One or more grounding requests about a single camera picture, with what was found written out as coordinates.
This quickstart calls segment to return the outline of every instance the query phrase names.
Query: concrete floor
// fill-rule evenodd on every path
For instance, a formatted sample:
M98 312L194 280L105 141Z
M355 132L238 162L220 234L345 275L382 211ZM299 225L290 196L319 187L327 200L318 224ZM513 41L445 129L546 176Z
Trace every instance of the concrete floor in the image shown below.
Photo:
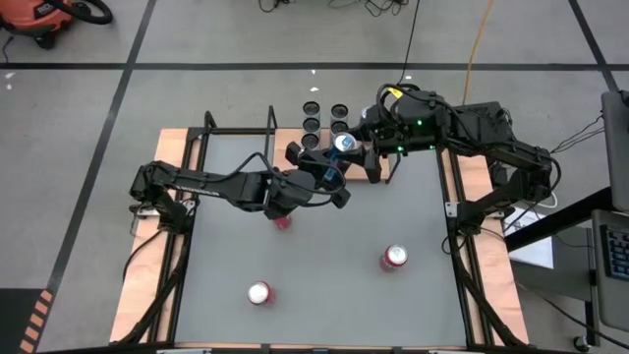
M107 343L132 244L127 191L138 166L151 160L161 128L197 126L206 109L219 126L262 126L268 104L280 126L295 127L308 100L343 102L356 117L381 84L398 80L399 64L386 63L404 61L415 7L412 1L397 17L373 18L363 6L333 10L324 1L280 5L271 14L254 0L106 3L114 24L75 23L50 51L18 37L7 49L13 64L0 67L0 182L7 191L0 287L47 287L62 244L71 251L60 287L50 282L56 300L42 351ZM629 88L629 2L578 4L606 62L624 66L596 66L568 0L498 0L487 23L477 62L521 65L474 72L468 102L498 100L529 144L554 148L599 115L609 84L599 68L620 70L612 75ZM463 64L485 6L422 1L409 61L426 65L407 71L407 81L460 102ZM0 32L0 43L7 36ZM230 63L242 65L218 65ZM431 70L444 63L461 65ZM96 148L99 138L105 150ZM559 207L608 185L603 136L556 158L564 172ZM533 343L572 350L580 328L527 292L520 299ZM581 303L553 299L583 317ZM629 342L627 333L607 332ZM621 349L604 343L598 352Z

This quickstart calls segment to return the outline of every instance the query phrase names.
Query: orange vacuum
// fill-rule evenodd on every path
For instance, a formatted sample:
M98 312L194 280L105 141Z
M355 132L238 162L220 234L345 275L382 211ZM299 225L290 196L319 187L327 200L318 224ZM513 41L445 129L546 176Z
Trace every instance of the orange vacuum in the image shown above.
M76 18L95 25L112 22L111 11L101 0L85 0L102 12L93 16L85 2L73 0L0 0L0 29L33 37L41 48L50 49L55 37Z

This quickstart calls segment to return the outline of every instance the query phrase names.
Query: vacuum hose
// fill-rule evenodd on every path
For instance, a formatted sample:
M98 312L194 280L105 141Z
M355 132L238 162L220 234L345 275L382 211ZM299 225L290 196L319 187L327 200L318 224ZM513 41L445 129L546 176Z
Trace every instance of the vacuum hose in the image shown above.
M110 24L114 17L111 14L111 10L100 0L85 0L93 6L97 7L98 10L102 12L102 16L92 16L90 14L86 14L82 12L80 9L73 8L72 6L68 6L64 4L63 0L44 0L46 3L54 6L55 8L65 12L72 17L75 17L79 20L85 21L89 24L95 25L107 25Z

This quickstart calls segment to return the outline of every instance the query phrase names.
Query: gray tabletop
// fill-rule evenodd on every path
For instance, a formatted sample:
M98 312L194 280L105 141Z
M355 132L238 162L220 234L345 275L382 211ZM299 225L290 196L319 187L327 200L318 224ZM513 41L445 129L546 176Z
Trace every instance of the gray tabletop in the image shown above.
M205 170L229 172L263 143L211 136ZM246 170L260 169L256 161ZM176 341L465 346L452 263L439 248L446 227L435 152L405 158L388 186L348 190L343 209L298 208L286 231L262 213L202 199ZM409 260L385 273L378 259L391 244ZM256 280L274 289L272 307L249 303Z

